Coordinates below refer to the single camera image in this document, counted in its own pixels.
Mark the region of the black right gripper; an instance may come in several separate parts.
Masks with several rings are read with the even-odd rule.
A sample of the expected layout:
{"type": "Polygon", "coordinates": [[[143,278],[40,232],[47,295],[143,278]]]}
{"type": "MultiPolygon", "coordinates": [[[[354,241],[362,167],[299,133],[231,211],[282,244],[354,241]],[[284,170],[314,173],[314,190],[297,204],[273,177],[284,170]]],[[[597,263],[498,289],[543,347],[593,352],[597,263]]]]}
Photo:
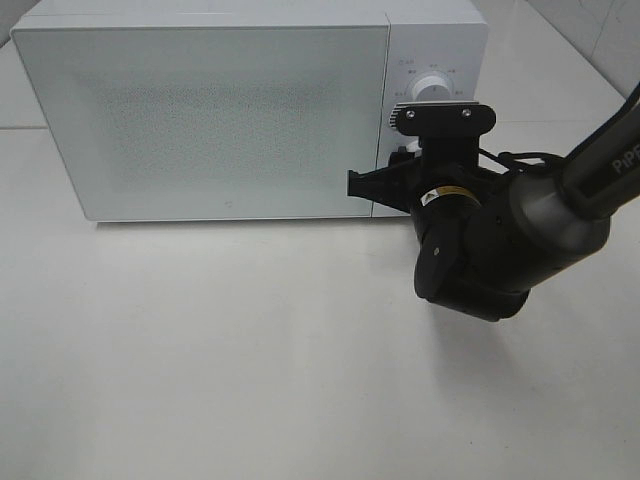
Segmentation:
{"type": "Polygon", "coordinates": [[[501,174],[480,165],[478,137],[421,138],[400,147],[388,166],[347,172],[347,195],[408,213],[422,240],[438,223],[464,218],[487,200],[501,174]]]}

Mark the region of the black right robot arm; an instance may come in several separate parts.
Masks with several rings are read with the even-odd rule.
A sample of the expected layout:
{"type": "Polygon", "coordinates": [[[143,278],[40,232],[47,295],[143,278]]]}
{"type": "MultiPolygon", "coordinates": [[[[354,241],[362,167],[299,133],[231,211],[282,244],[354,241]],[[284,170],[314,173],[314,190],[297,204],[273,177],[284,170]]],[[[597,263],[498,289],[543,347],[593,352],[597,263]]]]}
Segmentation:
{"type": "Polygon", "coordinates": [[[639,194],[639,96],[569,154],[502,152],[482,167],[496,123],[476,101],[401,103],[390,125],[418,141],[388,164],[349,171],[347,193],[407,213],[420,251],[418,297],[495,322],[531,289],[598,252],[612,215],[639,194]]]}

